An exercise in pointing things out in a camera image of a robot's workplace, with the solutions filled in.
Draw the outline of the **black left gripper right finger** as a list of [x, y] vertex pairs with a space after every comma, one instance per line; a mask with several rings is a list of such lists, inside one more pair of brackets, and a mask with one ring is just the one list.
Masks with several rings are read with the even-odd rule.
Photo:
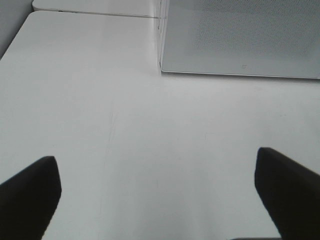
[[320, 238], [320, 176], [270, 147], [258, 149], [255, 189], [283, 240]]

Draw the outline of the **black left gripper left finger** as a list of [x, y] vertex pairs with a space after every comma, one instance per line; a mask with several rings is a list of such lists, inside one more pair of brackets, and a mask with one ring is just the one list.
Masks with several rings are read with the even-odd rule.
[[54, 156], [45, 156], [0, 185], [0, 238], [40, 240], [62, 194]]

